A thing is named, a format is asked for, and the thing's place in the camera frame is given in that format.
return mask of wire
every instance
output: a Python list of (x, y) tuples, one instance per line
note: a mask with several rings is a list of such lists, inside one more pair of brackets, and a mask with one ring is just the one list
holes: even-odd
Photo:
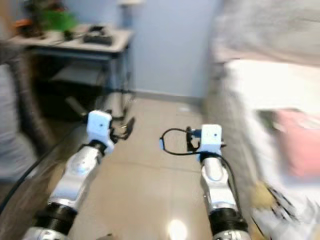
[(239, 214), (242, 215), (242, 210), (240, 207), (240, 198), (239, 198), (239, 192), (238, 192), (238, 187), (237, 187), (237, 183), (236, 183), (236, 178), (235, 178), (235, 173), (232, 170), (230, 163), (220, 154), (214, 153), (214, 152), (208, 152), (208, 151), (193, 151), (193, 152), (184, 152), (184, 153), (180, 153), (180, 152), (172, 152), (166, 149), (166, 145), (165, 145), (165, 135), (169, 132), (173, 132), (173, 131), (178, 131), (178, 132), (183, 132), (183, 133), (187, 133), (187, 134), (194, 134), (193, 131), (187, 131), (181, 128), (170, 128), (168, 130), (166, 130), (162, 136), (160, 137), (160, 143), (162, 144), (161, 148), (168, 154), (174, 155), (174, 156), (189, 156), (189, 155), (201, 155), (201, 154), (209, 154), (213, 157), (216, 158), (220, 158), (222, 161), (222, 164), (228, 169), (228, 171), (230, 172), (231, 175), (231, 179), (232, 179), (232, 183), (233, 183), (233, 194), (235, 195), (235, 202), (236, 205), (238, 207), (238, 211)]
[(7, 204), (9, 203), (10, 199), (14, 196), (18, 188), (21, 186), (22, 183), (26, 180), (27, 176), (53, 151), (56, 147), (58, 147), (69, 135), (73, 133), (75, 129), (82, 125), (82, 121), (76, 123), (74, 127), (70, 131), (68, 131), (55, 145), (53, 145), (45, 154), (43, 154), (32, 166), (28, 168), (27, 171), (19, 178), (19, 180), (14, 184), (11, 190), (8, 192), (4, 200), (0, 205), (0, 216), (5, 210)]

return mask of desk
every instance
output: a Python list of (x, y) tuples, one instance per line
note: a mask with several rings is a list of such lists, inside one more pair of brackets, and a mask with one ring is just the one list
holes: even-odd
[(74, 30), (75, 39), (63, 41), (63, 33), (57, 31), (48, 31), (46, 38), (24, 38), (15, 36), (10, 41), (14, 44), (25, 47), (26, 50), (38, 55), (67, 57), (72, 59), (85, 59), (97, 61), (102, 64), (104, 97), (99, 107), (104, 108), (104, 101), (110, 92), (121, 93), (120, 108), (121, 116), (114, 119), (123, 121), (132, 104), (135, 96), (133, 81), (133, 66), (130, 55), (130, 43), (133, 37), (133, 31), (124, 29), (110, 29), (113, 36), (113, 44), (110, 46), (83, 43), (82, 35), (87, 32), (91, 25), (81, 24)]

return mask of tile floor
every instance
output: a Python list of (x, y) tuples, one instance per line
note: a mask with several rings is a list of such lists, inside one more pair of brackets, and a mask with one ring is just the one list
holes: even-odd
[[(132, 136), (104, 158), (70, 238), (96, 240), (113, 233), (119, 240), (168, 240), (170, 222), (179, 220), (188, 240), (211, 239), (198, 162), (159, 148), (166, 129), (200, 127), (200, 110), (138, 98), (130, 114), (136, 117)], [(184, 134), (170, 135), (167, 145), (185, 152)]]

